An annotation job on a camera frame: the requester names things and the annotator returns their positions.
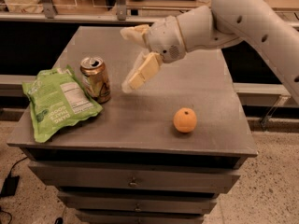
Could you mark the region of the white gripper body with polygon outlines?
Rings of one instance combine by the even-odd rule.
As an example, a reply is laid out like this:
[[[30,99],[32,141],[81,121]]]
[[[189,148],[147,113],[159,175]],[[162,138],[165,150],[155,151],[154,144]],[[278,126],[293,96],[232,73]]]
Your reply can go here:
[[[150,51],[159,53],[164,63],[181,60],[186,55],[184,41],[176,17],[166,17],[151,25],[145,35]]]

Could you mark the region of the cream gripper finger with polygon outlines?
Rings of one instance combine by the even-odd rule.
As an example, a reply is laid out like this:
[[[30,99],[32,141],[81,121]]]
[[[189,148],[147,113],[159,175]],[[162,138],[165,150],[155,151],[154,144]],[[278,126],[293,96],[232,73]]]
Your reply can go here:
[[[123,39],[132,41],[138,46],[147,49],[149,44],[146,36],[149,29],[150,27],[147,24],[126,27],[121,29],[121,36]]]
[[[122,91],[130,93],[138,90],[160,71],[162,64],[163,57],[159,53],[141,51],[132,70],[121,84]]]

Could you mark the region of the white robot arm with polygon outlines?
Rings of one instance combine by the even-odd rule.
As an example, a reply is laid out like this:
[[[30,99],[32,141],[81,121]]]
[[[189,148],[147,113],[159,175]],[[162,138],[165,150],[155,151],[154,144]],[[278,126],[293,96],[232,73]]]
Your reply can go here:
[[[188,52],[245,41],[299,103],[299,33],[264,0],[211,0],[210,7],[201,6],[152,25],[123,28],[121,36],[147,50],[123,81],[125,92],[139,89],[162,64],[178,61]]]

